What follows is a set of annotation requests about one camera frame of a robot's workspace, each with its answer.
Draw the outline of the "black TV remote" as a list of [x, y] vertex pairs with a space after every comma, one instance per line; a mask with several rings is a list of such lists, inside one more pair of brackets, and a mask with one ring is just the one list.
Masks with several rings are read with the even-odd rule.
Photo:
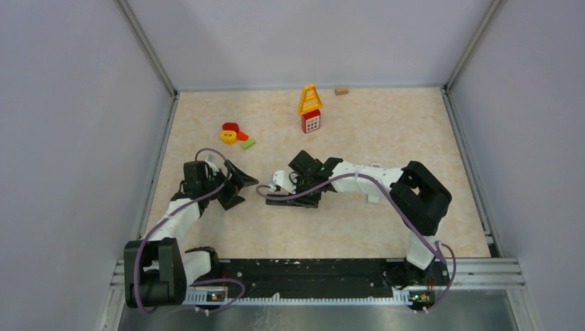
[[321, 193], [309, 194], [307, 196], [291, 199], [291, 195], [269, 194], [266, 199], [266, 205], [300, 207], [300, 208], [318, 208], [321, 200]]

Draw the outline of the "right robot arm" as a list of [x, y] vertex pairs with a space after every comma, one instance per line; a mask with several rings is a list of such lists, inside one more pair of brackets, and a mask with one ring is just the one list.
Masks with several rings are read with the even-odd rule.
[[432, 276], [438, 253], [435, 236], [452, 201], [446, 187], [418, 161], [403, 168], [358, 165], [330, 157], [325, 162], [302, 150], [288, 164], [289, 170], [272, 175], [272, 184], [295, 196], [293, 202], [317, 206], [323, 192], [356, 192], [378, 199], [389, 198], [410, 229], [404, 274], [414, 284]]

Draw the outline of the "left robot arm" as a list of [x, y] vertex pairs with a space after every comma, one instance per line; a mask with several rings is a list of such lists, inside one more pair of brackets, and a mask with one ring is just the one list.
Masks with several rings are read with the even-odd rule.
[[212, 260], [214, 251], [195, 248], [181, 253], [180, 243], [211, 201], [229, 210], [245, 201], [242, 189], [259, 183], [231, 161], [224, 165], [227, 174], [209, 160], [185, 163], [184, 179], [161, 220], [144, 238], [127, 242], [123, 262], [128, 307], [179, 305], [196, 279], [205, 285], [218, 282], [221, 266]]

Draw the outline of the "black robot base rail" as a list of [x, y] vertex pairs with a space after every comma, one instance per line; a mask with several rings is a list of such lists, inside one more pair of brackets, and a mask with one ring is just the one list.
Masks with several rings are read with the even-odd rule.
[[220, 259], [188, 281], [185, 302], [225, 305], [404, 305], [431, 308], [453, 277], [442, 261], [420, 270], [404, 259]]

